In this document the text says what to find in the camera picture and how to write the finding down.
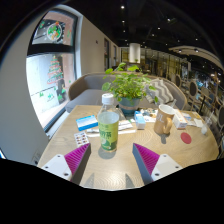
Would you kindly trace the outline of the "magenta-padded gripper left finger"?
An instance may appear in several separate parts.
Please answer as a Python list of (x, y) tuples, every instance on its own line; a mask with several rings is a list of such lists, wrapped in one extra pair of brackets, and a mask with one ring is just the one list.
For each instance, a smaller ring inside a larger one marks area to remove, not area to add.
[(87, 143), (66, 155), (55, 155), (42, 169), (79, 185), (90, 154), (91, 144)]

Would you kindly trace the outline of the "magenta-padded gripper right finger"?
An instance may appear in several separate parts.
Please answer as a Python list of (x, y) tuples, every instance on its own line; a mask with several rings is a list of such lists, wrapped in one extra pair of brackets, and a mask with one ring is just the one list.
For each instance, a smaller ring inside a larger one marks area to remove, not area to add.
[(137, 143), (133, 144), (132, 153), (145, 185), (182, 169), (168, 154), (159, 155)]

